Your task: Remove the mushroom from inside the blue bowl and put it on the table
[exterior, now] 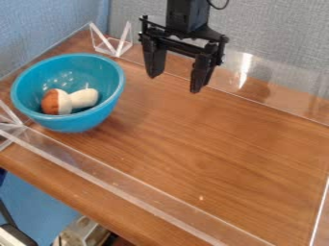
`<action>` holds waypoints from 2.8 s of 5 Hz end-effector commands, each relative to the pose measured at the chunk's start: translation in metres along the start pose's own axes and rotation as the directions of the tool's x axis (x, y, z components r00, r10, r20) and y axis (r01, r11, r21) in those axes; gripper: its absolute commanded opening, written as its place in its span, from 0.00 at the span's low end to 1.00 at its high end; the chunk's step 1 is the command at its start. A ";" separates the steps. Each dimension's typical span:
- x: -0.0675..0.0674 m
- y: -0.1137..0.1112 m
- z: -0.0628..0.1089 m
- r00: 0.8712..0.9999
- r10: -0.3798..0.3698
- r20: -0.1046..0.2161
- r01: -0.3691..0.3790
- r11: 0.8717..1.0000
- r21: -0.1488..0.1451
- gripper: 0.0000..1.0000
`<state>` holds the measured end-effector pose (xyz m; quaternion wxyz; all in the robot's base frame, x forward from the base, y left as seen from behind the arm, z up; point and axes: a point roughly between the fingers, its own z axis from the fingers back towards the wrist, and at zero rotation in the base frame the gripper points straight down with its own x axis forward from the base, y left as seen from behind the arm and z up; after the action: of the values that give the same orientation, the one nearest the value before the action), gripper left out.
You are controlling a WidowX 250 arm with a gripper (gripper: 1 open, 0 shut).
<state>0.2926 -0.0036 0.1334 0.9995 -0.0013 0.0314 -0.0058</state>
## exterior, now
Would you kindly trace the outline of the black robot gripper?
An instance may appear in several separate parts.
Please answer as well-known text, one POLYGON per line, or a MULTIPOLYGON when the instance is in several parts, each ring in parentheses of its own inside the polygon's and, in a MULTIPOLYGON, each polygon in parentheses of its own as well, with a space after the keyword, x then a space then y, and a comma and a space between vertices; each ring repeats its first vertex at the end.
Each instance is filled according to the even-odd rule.
POLYGON ((151 78, 165 71, 166 55, 173 51, 195 59, 190 92, 198 93, 209 84, 214 67, 222 64, 229 37, 209 26, 211 9, 224 10, 211 0, 167 0, 165 16, 142 15, 139 41, 151 78))

